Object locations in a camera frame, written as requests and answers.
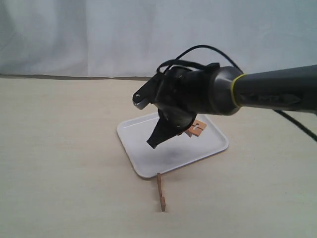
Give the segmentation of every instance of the white cloth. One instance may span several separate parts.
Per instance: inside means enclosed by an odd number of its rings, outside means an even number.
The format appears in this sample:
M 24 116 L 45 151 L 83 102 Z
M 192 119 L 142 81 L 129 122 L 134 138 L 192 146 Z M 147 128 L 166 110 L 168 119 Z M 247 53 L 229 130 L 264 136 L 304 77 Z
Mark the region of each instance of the white cloth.
M 247 72 L 317 60 L 315 0 L 0 0 L 0 73 L 152 76 L 196 44 Z M 208 50 L 186 57 L 227 62 Z

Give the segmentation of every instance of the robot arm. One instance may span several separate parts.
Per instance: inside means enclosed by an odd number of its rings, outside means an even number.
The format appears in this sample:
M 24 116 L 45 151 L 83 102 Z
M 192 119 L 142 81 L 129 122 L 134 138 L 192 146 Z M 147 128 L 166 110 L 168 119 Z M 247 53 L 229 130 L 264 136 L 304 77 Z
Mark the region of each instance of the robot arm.
M 241 107 L 317 113 L 317 65 L 243 74 L 218 63 L 177 62 L 182 66 L 158 70 L 133 95 L 139 109 L 148 103 L 158 108 L 159 120 L 147 141 L 153 148 L 187 130 L 197 114 L 229 116 Z

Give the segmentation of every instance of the beige table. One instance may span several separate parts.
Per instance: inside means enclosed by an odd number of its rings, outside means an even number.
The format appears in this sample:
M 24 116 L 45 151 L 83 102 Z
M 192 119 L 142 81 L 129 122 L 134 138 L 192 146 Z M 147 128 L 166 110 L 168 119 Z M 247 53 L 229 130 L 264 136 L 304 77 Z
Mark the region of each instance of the beige table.
M 225 152 L 153 181 L 116 134 L 129 80 L 0 78 L 1 238 L 317 237 L 317 146 L 269 110 L 211 116 Z M 317 118 L 292 113 L 317 132 Z

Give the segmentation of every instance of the white tray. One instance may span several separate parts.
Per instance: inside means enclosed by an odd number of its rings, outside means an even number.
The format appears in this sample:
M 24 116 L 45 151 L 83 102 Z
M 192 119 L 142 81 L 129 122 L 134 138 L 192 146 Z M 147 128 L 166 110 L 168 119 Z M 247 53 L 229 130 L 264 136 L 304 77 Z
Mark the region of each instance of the white tray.
M 205 115 L 198 115 L 197 119 L 207 124 L 199 137 L 189 137 L 183 133 L 152 149 L 146 141 L 158 119 L 159 115 L 153 113 L 124 121 L 117 127 L 119 138 L 135 172 L 144 179 L 214 155 L 229 146 L 228 139 L 213 122 Z

